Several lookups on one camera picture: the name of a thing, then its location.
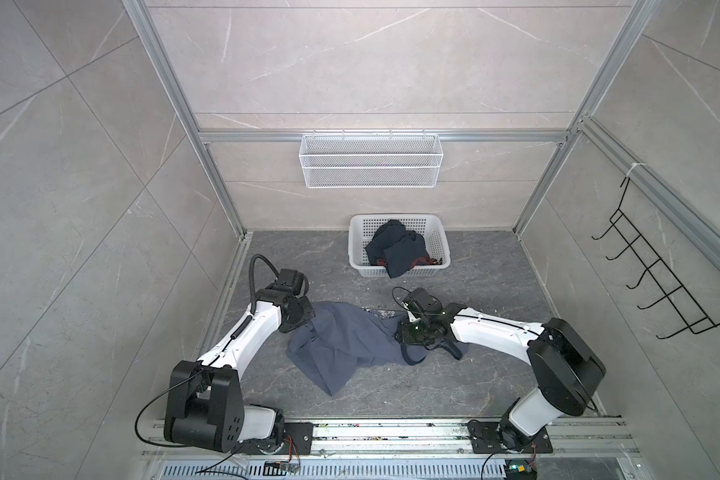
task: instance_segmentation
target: black hook rack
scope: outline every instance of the black hook rack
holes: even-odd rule
[[[653,245],[651,245],[650,242],[648,241],[648,239],[645,238],[645,237],[643,236],[643,234],[637,229],[637,227],[632,223],[632,220],[630,220],[630,218],[624,214],[624,211],[621,209],[621,205],[622,205],[622,203],[624,202],[624,196],[626,195],[626,189],[627,189],[629,186],[630,186],[630,178],[629,178],[629,177],[625,177],[624,180],[622,180],[621,185],[619,186],[619,187],[624,187],[624,191],[621,193],[621,200],[619,200],[619,206],[616,208],[616,211],[614,212],[614,214],[611,215],[610,218],[608,219],[608,222],[610,223],[610,226],[608,227],[607,230],[605,230],[605,232],[603,232],[602,235],[598,236],[597,238],[595,238],[595,237],[593,236],[593,237],[592,237],[592,240],[600,240],[600,239],[602,239],[608,232],[610,232],[611,230],[615,230],[615,231],[621,236],[621,238],[624,240],[624,242],[626,242],[626,246],[625,246],[624,249],[623,249],[621,252],[619,252],[618,255],[616,255],[615,257],[611,258],[611,257],[609,257],[609,256],[606,256],[606,259],[607,259],[607,260],[615,260],[615,259],[619,258],[624,252],[626,252],[626,251],[628,251],[628,250],[631,250],[632,253],[633,253],[633,254],[637,257],[637,259],[640,261],[640,263],[643,264],[643,269],[644,269],[644,270],[643,270],[643,274],[640,275],[640,278],[638,279],[637,283],[635,283],[634,286],[627,285],[626,288],[628,288],[628,289],[630,289],[630,290],[634,290],[635,288],[637,288],[637,287],[640,285],[640,283],[643,281],[643,278],[645,278],[646,274],[648,274],[648,275],[650,275],[650,277],[653,279],[653,282],[658,285],[659,290],[661,290],[661,293],[662,293],[662,297],[659,298],[658,300],[656,300],[655,302],[651,303],[651,304],[648,305],[648,306],[639,306],[639,305],[638,305],[637,308],[640,309],[640,310],[648,310],[649,308],[651,308],[651,307],[654,306],[655,304],[657,304],[657,303],[661,302],[662,300],[666,299],[666,300],[668,300],[668,301],[670,302],[670,304],[672,305],[672,308],[675,309],[675,312],[677,312],[677,314],[680,316],[682,322],[686,324],[683,328],[681,328],[680,330],[678,330],[678,331],[676,331],[676,332],[674,332],[674,333],[671,333],[671,334],[669,334],[669,335],[667,335],[667,336],[658,336],[658,335],[656,335],[656,338],[661,339],[661,340],[665,340],[665,339],[668,339],[668,338],[671,338],[671,337],[677,335],[677,334],[680,333],[680,332],[684,332],[684,331],[686,331],[686,330],[690,330],[691,333],[693,333],[694,335],[698,335],[699,333],[706,332],[706,331],[708,331],[708,330],[710,330],[710,329],[713,329],[713,328],[717,328],[718,326],[720,326],[720,322],[715,322],[714,320],[712,320],[712,319],[710,318],[709,314],[707,314],[707,312],[704,311],[704,309],[703,309],[702,306],[699,304],[699,302],[696,301],[696,298],[694,298],[693,295],[691,295],[691,292],[688,291],[688,289],[686,288],[686,286],[682,284],[682,282],[681,282],[680,279],[677,277],[677,275],[672,271],[672,269],[670,268],[670,266],[667,265],[666,262],[664,261],[664,259],[661,257],[661,255],[659,255],[658,252],[656,252],[656,249],[653,248]],[[632,226],[632,228],[634,229],[634,231],[637,232],[637,236],[636,236],[634,239],[632,239],[632,241],[627,240],[627,239],[626,239],[626,236],[624,235],[624,232],[622,232],[622,231],[619,229],[619,227],[616,225],[616,223],[618,223],[620,220],[625,220],[630,226]],[[637,242],[637,241],[638,241],[639,239],[641,239],[641,238],[643,239],[643,242],[645,243],[645,245],[648,245],[648,248],[650,248],[650,250],[653,252],[653,254],[656,255],[656,258],[658,258],[658,260],[652,262],[652,263],[649,264],[649,265],[646,264],[646,261],[643,259],[642,256],[640,256],[640,254],[637,253],[637,250],[635,250],[635,248],[634,248],[634,243]],[[662,266],[664,266],[664,268],[666,268],[666,270],[667,270],[668,272],[670,272],[670,274],[672,274],[672,277],[675,279],[675,281],[676,281],[680,286],[678,286],[677,288],[674,288],[674,289],[672,289],[672,290],[670,290],[670,291],[666,291],[666,289],[664,288],[664,286],[661,284],[661,282],[659,282],[659,280],[656,278],[655,275],[653,275],[653,272],[651,271],[651,269],[652,269],[654,266],[659,265],[659,264],[661,264]],[[696,304],[696,307],[699,308],[699,311],[700,311],[701,314],[703,315],[703,317],[702,317],[701,319],[696,320],[696,321],[694,321],[694,322],[689,322],[688,320],[686,320],[685,316],[680,312],[680,309],[677,308],[677,305],[675,304],[674,300],[672,300],[672,297],[671,297],[670,295],[672,295],[673,293],[679,292],[679,291],[681,291],[681,290],[682,290],[683,292],[685,292],[685,293],[688,295],[688,297],[691,298],[691,300],[693,301],[693,303]],[[704,327],[701,328],[700,330],[694,330],[694,329],[693,329],[694,326],[698,325],[699,323],[701,323],[701,322],[703,322],[703,321],[705,321],[705,320],[708,320],[711,325],[709,325],[709,326],[704,326]]]

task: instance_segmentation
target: laundry basket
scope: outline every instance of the laundry basket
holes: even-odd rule
[[[442,259],[441,265],[417,265],[403,276],[432,276],[438,270],[451,264],[451,251],[445,238],[445,229],[440,219],[434,215],[419,214],[384,214],[355,215],[349,221],[349,264],[361,276],[388,276],[384,266],[368,264],[365,246],[371,242],[373,235],[381,225],[390,220],[400,220],[408,230],[415,230],[424,237],[427,253],[435,259]]]

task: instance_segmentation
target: black garment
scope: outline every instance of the black garment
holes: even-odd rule
[[[408,321],[406,315],[382,318],[340,302],[314,302],[312,308],[315,317],[296,329],[286,354],[330,396],[344,387],[358,367],[380,366],[387,362],[415,365],[429,353],[422,346],[403,349],[394,339],[398,323]],[[467,351],[467,344],[449,344],[446,350],[460,360]]]
[[[366,245],[368,262],[378,265],[379,260],[387,267],[389,278],[396,278],[416,265],[417,260],[428,257],[424,238],[412,230],[406,230],[400,220],[390,220],[381,225]]]

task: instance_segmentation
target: gray marble floor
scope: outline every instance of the gray marble floor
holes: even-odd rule
[[[349,265],[347,241],[343,231],[255,232],[248,259],[263,254],[277,268],[307,274],[312,301],[396,310],[394,286],[422,286],[443,303],[462,302],[516,320],[550,318],[534,272],[511,232],[449,232],[451,266],[434,276],[406,280],[361,277]],[[271,278],[263,263],[256,264],[257,286]],[[239,282],[222,334],[240,319],[249,301],[247,283]],[[290,338],[273,333],[241,379],[248,402],[283,408],[287,416],[500,416],[536,383],[522,361],[472,345],[460,362],[435,350],[421,365],[360,369],[330,397],[286,357]],[[611,458],[539,458],[538,466],[540,480],[621,478]]]

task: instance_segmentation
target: white wire mesh basket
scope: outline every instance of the white wire mesh basket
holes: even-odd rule
[[[432,276],[451,265],[451,251],[445,229],[439,218],[423,214],[355,215],[349,221],[349,264],[361,276],[388,276],[384,266],[372,266],[368,262],[365,246],[381,225],[390,220],[400,220],[407,230],[414,230],[424,237],[430,257],[442,260],[441,265],[416,265],[402,276]]]
[[[309,134],[298,150],[309,188],[434,187],[436,134]]]

